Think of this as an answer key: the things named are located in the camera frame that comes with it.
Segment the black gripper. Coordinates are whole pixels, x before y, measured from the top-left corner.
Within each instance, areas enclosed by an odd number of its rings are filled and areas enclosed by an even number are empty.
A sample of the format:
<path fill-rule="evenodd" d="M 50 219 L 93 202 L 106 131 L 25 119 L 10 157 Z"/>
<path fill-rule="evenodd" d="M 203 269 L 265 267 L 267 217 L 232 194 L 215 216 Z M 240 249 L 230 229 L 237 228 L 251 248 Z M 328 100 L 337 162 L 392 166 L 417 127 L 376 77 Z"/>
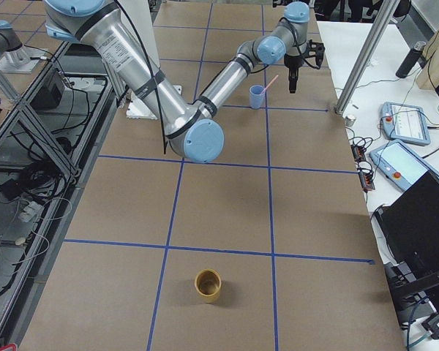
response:
<path fill-rule="evenodd" d="M 285 54 L 284 65 L 288 68 L 288 89 L 290 93 L 296 93 L 299 79 L 299 68 L 303 66 L 304 59 L 301 55 L 292 56 Z"/>

